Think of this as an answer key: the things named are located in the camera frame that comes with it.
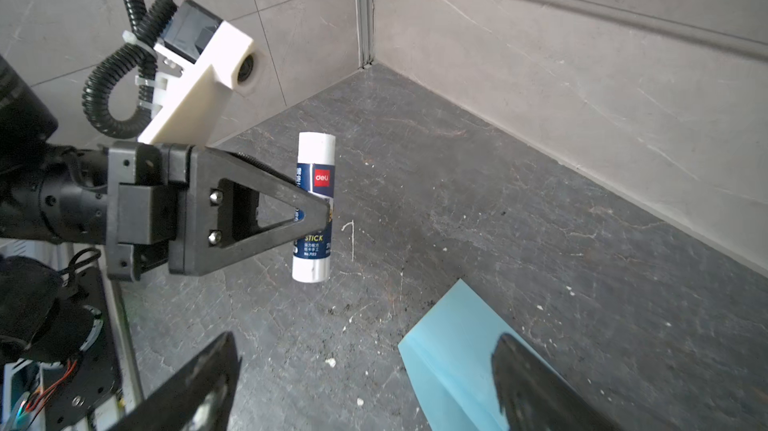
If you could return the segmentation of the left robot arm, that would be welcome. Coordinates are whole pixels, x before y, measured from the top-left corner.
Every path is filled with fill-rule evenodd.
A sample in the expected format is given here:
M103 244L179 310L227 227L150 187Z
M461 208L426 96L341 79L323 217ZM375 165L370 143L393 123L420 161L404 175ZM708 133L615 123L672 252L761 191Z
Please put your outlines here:
M204 276L329 222L325 200L253 158L185 144L52 145L57 127L3 63L1 235L100 245L112 280L160 266Z

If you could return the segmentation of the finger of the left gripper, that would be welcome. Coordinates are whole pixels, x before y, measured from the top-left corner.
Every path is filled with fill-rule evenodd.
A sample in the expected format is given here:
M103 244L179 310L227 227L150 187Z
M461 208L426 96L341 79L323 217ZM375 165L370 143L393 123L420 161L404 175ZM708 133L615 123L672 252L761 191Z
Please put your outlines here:
M172 145L167 182L177 192L176 237L168 269L200 277L321 231L330 204L252 157L204 146ZM303 217L268 223L259 216L267 196Z

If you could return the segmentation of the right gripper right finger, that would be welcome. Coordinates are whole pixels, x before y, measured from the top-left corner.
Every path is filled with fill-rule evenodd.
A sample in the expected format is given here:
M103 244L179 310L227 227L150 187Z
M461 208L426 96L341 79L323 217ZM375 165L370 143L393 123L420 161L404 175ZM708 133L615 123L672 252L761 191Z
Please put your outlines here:
M500 412L511 430L618 430L519 337L503 333L491 355Z

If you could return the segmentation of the glue stick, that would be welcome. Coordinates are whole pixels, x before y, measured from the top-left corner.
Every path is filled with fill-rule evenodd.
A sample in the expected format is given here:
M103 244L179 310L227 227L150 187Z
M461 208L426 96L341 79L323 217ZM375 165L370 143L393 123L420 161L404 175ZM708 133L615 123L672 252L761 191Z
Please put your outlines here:
M299 134L296 182L302 190L325 200L328 216L322 230L293 244L292 278L300 283L326 281L331 274L336 137L317 132Z

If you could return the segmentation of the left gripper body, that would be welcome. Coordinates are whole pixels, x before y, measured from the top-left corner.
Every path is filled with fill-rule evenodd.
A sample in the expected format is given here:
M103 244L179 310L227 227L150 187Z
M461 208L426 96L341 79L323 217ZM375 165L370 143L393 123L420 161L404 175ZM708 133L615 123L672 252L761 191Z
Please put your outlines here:
M184 144L117 141L108 151L107 276L138 281L168 262L177 238L180 195L189 184Z

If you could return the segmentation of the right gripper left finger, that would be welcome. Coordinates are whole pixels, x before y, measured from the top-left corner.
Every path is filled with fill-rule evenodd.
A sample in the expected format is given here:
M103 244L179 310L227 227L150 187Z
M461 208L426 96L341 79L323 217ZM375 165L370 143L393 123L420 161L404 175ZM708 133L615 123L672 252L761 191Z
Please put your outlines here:
M118 421L114 430L226 430L241 358L226 331Z

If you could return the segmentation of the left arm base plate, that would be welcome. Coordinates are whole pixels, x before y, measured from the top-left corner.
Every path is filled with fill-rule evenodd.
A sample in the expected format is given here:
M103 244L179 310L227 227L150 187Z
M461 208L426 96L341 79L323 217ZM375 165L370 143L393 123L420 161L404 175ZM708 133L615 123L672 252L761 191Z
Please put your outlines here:
M120 388L122 377L108 314L102 272L96 266L77 273L78 291L59 300L43 335L44 356L57 369L43 371L42 383L56 384L35 420L41 430L62 430L94 412Z

